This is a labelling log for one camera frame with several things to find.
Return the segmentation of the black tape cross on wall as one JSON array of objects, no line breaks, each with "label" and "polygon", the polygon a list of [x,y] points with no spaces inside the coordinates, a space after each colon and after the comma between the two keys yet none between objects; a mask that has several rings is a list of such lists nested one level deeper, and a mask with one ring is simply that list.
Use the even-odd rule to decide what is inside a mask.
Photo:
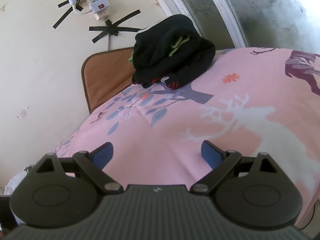
[{"label": "black tape cross on wall", "polygon": [[130,32],[130,33],[137,33],[140,31],[139,28],[133,28],[133,27],[120,27],[119,25],[123,22],[139,15],[141,11],[138,9],[125,17],[121,18],[120,20],[112,23],[110,20],[105,21],[104,26],[97,26],[97,27],[89,27],[89,31],[99,31],[100,34],[97,35],[95,38],[92,39],[93,43],[97,43],[100,39],[102,39],[105,36],[118,36],[120,32]]}]

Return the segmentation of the white power strip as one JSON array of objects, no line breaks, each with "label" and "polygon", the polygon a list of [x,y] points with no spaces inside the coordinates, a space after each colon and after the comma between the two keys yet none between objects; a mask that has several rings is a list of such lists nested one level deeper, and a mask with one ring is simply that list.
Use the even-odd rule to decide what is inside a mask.
[{"label": "white power strip", "polygon": [[107,0],[86,0],[97,21],[108,20],[110,6]]}]

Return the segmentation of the black red patterned folded garment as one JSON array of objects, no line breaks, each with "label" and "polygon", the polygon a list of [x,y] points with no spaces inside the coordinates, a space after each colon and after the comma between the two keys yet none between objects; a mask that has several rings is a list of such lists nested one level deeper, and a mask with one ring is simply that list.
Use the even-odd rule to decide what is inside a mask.
[{"label": "black red patterned folded garment", "polygon": [[132,83],[140,84],[143,88],[162,83],[170,90],[176,90],[194,81],[200,75],[195,68],[190,66],[166,69],[163,72],[152,72],[152,69],[150,69],[142,72],[142,74],[135,72],[132,76]]}]

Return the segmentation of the folded grey white t-shirt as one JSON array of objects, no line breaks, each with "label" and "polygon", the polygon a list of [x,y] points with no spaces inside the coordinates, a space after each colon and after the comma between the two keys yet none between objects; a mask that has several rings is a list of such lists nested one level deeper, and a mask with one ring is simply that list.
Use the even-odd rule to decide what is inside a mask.
[{"label": "folded grey white t-shirt", "polygon": [[26,177],[26,175],[29,173],[29,171],[33,168],[33,165],[27,166],[23,171],[13,176],[7,185],[5,185],[4,188],[4,195],[12,195],[15,189],[18,187],[18,185],[21,183],[21,181]]}]

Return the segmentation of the black green white knit sweater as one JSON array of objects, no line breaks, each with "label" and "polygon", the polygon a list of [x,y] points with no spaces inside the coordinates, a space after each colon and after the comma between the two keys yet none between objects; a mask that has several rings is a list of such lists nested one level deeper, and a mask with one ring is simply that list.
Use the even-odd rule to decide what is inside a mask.
[{"label": "black green white knit sweater", "polygon": [[145,87],[161,79],[167,85],[186,85],[207,71],[216,52],[213,42],[201,37],[182,14],[139,31],[135,40],[132,82]]}]

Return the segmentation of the brown cushion pad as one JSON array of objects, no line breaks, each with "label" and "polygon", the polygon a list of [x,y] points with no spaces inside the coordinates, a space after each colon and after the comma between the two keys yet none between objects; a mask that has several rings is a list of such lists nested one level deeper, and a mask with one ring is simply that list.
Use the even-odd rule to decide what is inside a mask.
[{"label": "brown cushion pad", "polygon": [[135,72],[129,61],[132,48],[103,51],[89,56],[81,67],[81,78],[89,113],[132,85]]}]

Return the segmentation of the pink floral bed sheet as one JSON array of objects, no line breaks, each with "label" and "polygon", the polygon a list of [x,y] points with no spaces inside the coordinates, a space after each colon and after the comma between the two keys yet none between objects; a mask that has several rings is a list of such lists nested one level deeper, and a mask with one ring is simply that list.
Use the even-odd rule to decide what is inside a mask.
[{"label": "pink floral bed sheet", "polygon": [[104,172],[121,185],[191,186],[210,171],[205,140],[244,156],[269,153],[303,197],[302,221],[319,196],[319,54],[241,48],[178,90],[132,85],[54,152],[70,157],[110,142]]}]

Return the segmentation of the upper black tape cross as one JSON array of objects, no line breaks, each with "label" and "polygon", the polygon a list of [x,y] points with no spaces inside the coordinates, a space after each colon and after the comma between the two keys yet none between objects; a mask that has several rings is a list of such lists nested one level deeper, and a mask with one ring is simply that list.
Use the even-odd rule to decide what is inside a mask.
[{"label": "upper black tape cross", "polygon": [[[81,0],[76,0],[76,4],[75,4],[75,8],[82,12],[83,11],[83,7],[80,5]],[[69,5],[68,1],[64,1],[60,4],[58,4],[58,7],[61,8],[65,5]],[[53,28],[56,29],[65,19],[66,17],[73,11],[72,6],[69,7],[69,9],[57,20],[57,22],[53,25]]]}]

